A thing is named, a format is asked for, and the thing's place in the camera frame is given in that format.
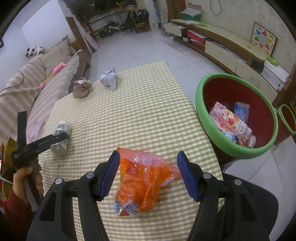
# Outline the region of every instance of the sofa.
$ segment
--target sofa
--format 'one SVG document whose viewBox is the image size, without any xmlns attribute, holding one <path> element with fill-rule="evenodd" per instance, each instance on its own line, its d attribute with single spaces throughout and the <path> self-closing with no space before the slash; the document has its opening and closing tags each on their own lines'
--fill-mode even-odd
<svg viewBox="0 0 296 241">
<path fill-rule="evenodd" d="M 57 75 L 40 89 L 53 68 L 66 62 Z M 89 67 L 82 50 L 75 50 L 68 36 L 52 46 L 45 55 L 31 59 L 12 77 L 0 92 L 0 141 L 17 140 L 17 113 L 27 111 L 27 143 L 29 131 L 38 121 L 47 122 L 55 102 L 73 91 L 73 81 L 83 77 Z M 43 136 L 43 128 L 38 138 Z"/>
</svg>

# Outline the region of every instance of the orange plastic bag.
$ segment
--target orange plastic bag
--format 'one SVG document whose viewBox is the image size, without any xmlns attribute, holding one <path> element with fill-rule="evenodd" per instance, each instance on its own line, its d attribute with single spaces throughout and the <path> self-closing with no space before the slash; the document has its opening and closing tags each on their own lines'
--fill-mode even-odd
<svg viewBox="0 0 296 241">
<path fill-rule="evenodd" d="M 153 209 L 161 186 L 181 176 L 177 167 L 151 153 L 124 148 L 117 151 L 120 184 L 114 207 L 119 217 Z"/>
</svg>

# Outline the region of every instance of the striped sofa cover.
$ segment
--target striped sofa cover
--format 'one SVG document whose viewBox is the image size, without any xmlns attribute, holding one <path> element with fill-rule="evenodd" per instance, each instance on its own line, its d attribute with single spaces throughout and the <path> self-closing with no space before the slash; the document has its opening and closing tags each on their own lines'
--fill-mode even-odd
<svg viewBox="0 0 296 241">
<path fill-rule="evenodd" d="M 54 103 L 68 94 L 68 87 L 79 66 L 77 53 L 43 90 L 46 69 L 40 57 L 31 59 L 12 77 L 0 93 L 0 141 L 17 139 L 17 113 L 28 112 L 27 130 L 36 121 L 47 121 Z"/>
</svg>

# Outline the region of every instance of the stuffed toy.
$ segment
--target stuffed toy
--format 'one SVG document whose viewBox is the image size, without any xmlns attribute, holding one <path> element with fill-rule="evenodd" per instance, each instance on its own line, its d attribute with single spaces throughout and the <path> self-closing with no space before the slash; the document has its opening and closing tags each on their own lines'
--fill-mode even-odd
<svg viewBox="0 0 296 241">
<path fill-rule="evenodd" d="M 29 59 L 32 59 L 39 54 L 45 54 L 45 49 L 43 47 L 36 48 L 35 46 L 34 48 L 27 49 L 26 57 L 28 57 Z"/>
<path fill-rule="evenodd" d="M 58 74 L 58 72 L 61 71 L 62 68 L 66 67 L 67 64 L 65 62 L 61 62 L 57 67 L 54 68 L 54 70 L 52 71 L 52 74 L 43 82 L 39 85 L 40 89 L 43 89 L 45 87 L 45 84 L 47 81 L 49 81 L 49 79 L 51 77 L 53 77 L 54 75 Z"/>
<path fill-rule="evenodd" d="M 29 59 L 32 59 L 34 58 L 34 54 L 35 54 L 35 49 L 36 49 L 36 46 L 35 48 L 27 48 L 27 53 L 26 53 L 26 57 L 28 57 Z"/>
<path fill-rule="evenodd" d="M 39 47 L 38 49 L 35 49 L 34 54 L 35 54 L 35 56 L 39 55 L 39 54 L 45 54 L 45 48 Z"/>
</svg>

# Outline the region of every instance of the crumpled paper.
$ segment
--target crumpled paper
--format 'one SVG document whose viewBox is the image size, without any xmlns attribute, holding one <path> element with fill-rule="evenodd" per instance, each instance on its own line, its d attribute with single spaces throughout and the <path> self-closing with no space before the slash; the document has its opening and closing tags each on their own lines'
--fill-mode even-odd
<svg viewBox="0 0 296 241">
<path fill-rule="evenodd" d="M 107 69 L 104 73 L 101 74 L 101 83 L 106 86 L 110 86 L 114 91 L 116 89 L 117 84 L 117 73 L 115 72 L 115 68 L 112 66 L 110 69 Z"/>
<path fill-rule="evenodd" d="M 88 95 L 91 88 L 91 81 L 86 78 L 80 78 L 79 80 L 73 81 L 73 98 L 83 98 Z"/>
</svg>

